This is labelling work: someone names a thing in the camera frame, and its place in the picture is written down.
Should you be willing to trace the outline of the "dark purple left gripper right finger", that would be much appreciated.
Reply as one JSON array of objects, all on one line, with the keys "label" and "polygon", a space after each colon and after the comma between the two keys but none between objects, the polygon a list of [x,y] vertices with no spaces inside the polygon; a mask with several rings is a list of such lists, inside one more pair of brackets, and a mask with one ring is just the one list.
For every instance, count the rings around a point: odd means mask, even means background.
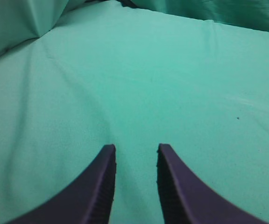
[{"label": "dark purple left gripper right finger", "polygon": [[166,224],[263,224],[198,178],[169,144],[157,150],[157,189]]}]

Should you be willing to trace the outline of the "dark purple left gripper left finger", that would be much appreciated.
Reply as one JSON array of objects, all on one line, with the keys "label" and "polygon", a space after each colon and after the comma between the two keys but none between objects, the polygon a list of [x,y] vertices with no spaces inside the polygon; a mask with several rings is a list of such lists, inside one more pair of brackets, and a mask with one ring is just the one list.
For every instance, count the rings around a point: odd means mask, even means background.
[{"label": "dark purple left gripper left finger", "polygon": [[104,145],[89,166],[67,187],[12,224],[107,224],[116,178],[115,145]]}]

